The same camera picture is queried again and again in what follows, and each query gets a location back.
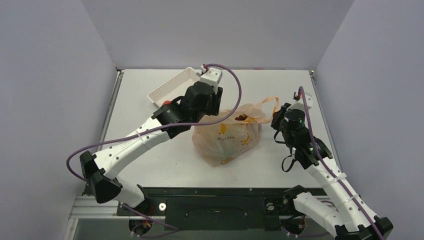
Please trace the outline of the fake peach orange red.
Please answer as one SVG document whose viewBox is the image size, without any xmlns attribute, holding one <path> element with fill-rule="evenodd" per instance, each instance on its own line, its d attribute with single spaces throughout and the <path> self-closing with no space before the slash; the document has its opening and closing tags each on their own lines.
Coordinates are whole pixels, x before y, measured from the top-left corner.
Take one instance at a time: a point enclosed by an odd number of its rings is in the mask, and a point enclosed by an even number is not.
<svg viewBox="0 0 424 240">
<path fill-rule="evenodd" d="M 172 103 L 172 101 L 171 100 L 166 100 L 166 101 L 164 101 L 163 103 L 162 103 L 162 105 L 164 106 L 164 105 L 168 105 L 168 104 L 171 104 Z"/>
</svg>

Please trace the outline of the translucent orange plastic bag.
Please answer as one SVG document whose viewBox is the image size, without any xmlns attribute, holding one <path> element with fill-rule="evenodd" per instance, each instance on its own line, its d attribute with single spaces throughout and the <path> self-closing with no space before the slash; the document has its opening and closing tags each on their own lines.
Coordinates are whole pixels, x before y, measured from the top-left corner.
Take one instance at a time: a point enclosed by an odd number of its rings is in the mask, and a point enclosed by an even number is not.
<svg viewBox="0 0 424 240">
<path fill-rule="evenodd" d="M 258 144 L 262 125 L 271 123 L 273 113 L 279 107 L 279 98 L 272 96 L 257 104 L 239 106 L 222 122 L 196 125 L 191 138 L 196 152 L 211 167 L 229 163 Z M 241 114 L 248 118 L 245 121 L 235 120 Z"/>
</svg>

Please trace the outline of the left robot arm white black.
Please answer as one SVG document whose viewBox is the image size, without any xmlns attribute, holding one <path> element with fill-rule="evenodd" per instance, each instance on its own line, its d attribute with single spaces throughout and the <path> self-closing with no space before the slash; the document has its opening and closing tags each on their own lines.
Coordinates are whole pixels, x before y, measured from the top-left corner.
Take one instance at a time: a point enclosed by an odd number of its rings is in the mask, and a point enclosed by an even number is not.
<svg viewBox="0 0 424 240">
<path fill-rule="evenodd" d="M 153 147 L 190 130 L 203 116 L 219 113 L 223 88 L 217 80 L 200 80 L 188 87 L 185 95 L 163 104 L 131 135 L 133 139 L 79 157 L 83 177 L 97 203 L 117 200 L 129 205 L 136 215 L 149 209 L 149 201 L 137 185 L 118 179 L 131 162 Z"/>
</svg>

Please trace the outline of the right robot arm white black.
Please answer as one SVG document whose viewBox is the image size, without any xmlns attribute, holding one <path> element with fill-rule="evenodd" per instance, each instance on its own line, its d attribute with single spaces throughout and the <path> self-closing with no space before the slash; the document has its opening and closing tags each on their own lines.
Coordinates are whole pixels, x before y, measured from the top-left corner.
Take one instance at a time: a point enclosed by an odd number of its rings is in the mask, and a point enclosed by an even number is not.
<svg viewBox="0 0 424 240">
<path fill-rule="evenodd" d="M 340 170 L 329 148 L 306 127 L 307 114 L 296 104 L 285 103 L 273 113 L 271 127 L 281 144 L 289 149 L 291 163 L 311 175 L 333 204 L 329 207 L 301 185 L 286 190 L 282 208 L 296 217 L 305 215 L 336 240 L 385 240 L 394 226 L 387 217 L 378 216 L 353 189 Z"/>
</svg>

